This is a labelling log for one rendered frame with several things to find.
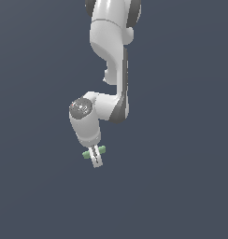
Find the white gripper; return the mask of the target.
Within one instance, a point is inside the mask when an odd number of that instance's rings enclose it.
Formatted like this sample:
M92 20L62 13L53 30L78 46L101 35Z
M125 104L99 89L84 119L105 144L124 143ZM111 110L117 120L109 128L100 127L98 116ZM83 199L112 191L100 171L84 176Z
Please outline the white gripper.
M76 136L79 142L84 147L90 147L89 153L93 163L93 167L100 167L103 165L101 154L97 144L101 140L101 131L99 126L85 126L80 127L78 125L74 125L73 129L76 133Z

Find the small green block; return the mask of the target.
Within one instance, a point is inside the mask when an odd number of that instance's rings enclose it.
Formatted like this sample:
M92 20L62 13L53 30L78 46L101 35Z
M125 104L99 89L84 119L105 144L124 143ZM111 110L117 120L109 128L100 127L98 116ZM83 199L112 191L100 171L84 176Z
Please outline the small green block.
M105 146L101 146L98 149L99 149L100 154L106 153L106 147ZM90 156L89 150L84 151L82 153L82 156L83 156L84 159L90 159L91 156Z

